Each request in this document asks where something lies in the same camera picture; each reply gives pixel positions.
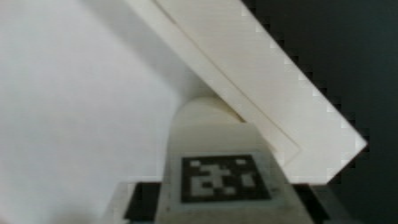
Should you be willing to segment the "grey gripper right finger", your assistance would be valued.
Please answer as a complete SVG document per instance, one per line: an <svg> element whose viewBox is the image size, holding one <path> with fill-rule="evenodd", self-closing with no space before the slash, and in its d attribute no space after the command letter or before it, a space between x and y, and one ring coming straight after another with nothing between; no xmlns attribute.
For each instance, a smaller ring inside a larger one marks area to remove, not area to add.
<svg viewBox="0 0 398 224"><path fill-rule="evenodd" d="M314 224L358 224L326 185L293 185Z"/></svg>

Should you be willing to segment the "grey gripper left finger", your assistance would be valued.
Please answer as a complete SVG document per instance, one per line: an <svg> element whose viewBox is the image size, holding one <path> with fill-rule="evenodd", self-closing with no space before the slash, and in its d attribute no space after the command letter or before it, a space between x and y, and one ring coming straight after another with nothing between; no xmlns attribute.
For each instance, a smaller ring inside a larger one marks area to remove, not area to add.
<svg viewBox="0 0 398 224"><path fill-rule="evenodd" d="M99 224L154 224L158 197L158 182L120 182Z"/></svg>

